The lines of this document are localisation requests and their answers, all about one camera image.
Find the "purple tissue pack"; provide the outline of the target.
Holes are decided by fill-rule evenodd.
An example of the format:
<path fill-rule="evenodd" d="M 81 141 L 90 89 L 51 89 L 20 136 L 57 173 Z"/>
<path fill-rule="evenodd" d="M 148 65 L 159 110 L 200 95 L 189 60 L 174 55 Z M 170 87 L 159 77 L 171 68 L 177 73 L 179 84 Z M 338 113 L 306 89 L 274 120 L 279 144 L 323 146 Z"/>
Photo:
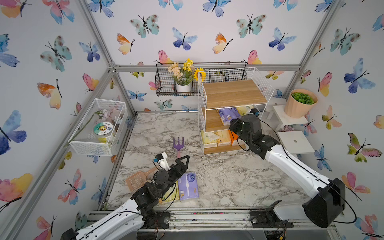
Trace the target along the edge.
<path fill-rule="evenodd" d="M 181 201 L 199 198 L 199 188 L 195 173 L 185 173 L 178 179 Z"/>
<path fill-rule="evenodd" d="M 218 114 L 224 126 L 229 126 L 231 124 L 232 119 L 237 119 L 241 117 L 236 108 L 218 109 Z"/>

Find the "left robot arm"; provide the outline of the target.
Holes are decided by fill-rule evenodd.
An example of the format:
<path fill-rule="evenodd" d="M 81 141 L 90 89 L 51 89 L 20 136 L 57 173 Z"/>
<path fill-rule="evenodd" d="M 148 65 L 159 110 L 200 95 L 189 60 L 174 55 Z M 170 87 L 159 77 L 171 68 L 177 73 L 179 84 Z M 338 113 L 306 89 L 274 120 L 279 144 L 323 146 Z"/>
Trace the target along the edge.
<path fill-rule="evenodd" d="M 118 240 L 137 232 L 147 219 L 156 216 L 153 208 L 177 180 L 188 170 L 190 156 L 175 160 L 168 171 L 157 171 L 151 182 L 146 182 L 118 209 L 88 227 L 65 231 L 62 240 Z"/>

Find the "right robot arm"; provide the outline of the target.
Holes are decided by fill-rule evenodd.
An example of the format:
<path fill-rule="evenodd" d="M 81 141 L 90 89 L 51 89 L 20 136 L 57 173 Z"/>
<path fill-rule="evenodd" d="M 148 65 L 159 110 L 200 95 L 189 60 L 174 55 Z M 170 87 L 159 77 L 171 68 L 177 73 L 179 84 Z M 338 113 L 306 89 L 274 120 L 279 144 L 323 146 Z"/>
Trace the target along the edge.
<path fill-rule="evenodd" d="M 229 129 L 251 152 L 278 167 L 307 194 L 303 201 L 274 204 L 273 215 L 280 221 L 309 220 L 320 228 L 327 228 L 336 223 L 337 217 L 350 205 L 346 200 L 346 186 L 340 179 L 331 180 L 321 175 L 290 154 L 275 138 L 263 134 L 257 116 L 248 114 L 233 119 Z"/>

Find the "green tissue pack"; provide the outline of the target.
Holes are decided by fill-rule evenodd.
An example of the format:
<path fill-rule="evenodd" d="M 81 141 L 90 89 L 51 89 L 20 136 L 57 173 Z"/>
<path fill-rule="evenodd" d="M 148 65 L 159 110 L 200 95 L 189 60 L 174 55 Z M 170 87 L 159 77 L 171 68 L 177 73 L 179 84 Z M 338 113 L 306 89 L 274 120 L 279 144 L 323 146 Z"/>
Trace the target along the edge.
<path fill-rule="evenodd" d="M 164 194 L 164 196 L 159 199 L 159 203 L 171 203 L 173 200 L 178 201 L 179 199 L 179 185 L 178 182 L 176 182 L 172 187 L 170 187 L 170 189 Z"/>

